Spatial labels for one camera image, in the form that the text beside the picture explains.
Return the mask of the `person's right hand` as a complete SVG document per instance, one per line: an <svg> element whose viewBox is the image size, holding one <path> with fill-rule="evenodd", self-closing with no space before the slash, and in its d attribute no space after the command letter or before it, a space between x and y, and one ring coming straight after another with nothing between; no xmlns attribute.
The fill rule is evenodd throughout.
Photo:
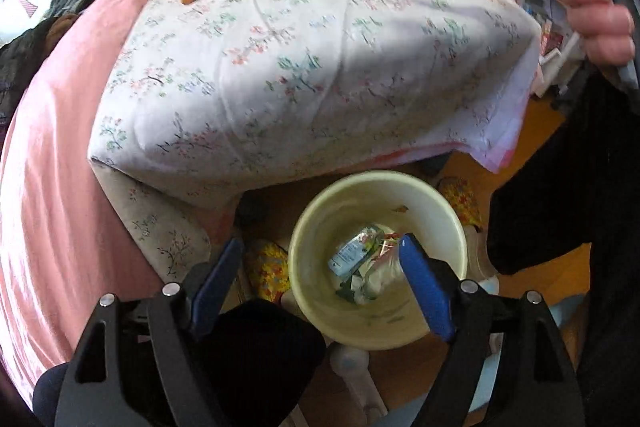
<svg viewBox="0 0 640 427"><path fill-rule="evenodd" d="M582 47L597 65L624 66L636 56L634 18L613 0L559 0L570 27L582 37Z"/></svg>

